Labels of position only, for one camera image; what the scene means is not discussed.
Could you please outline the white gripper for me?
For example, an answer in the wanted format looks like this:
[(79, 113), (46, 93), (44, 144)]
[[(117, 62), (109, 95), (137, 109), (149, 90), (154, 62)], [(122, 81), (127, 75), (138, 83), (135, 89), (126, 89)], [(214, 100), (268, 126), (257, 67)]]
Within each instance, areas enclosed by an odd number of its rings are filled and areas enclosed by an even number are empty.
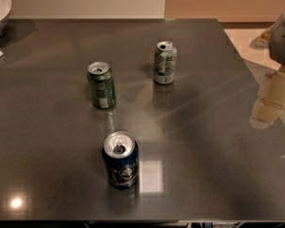
[(262, 77), (250, 119), (256, 129), (272, 125), (285, 110), (285, 10), (273, 24), (269, 51), (271, 59), (284, 66)]

